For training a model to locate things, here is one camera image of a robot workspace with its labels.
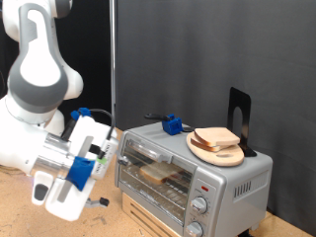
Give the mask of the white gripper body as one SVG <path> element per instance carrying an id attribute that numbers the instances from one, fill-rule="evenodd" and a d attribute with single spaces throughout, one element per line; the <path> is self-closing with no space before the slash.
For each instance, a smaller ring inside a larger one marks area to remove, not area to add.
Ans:
<path id="1" fill-rule="evenodd" d="M 75 121 L 66 140 L 49 134 L 31 171 L 32 202 L 64 220 L 78 219 L 117 147 L 117 133 L 88 116 Z"/>

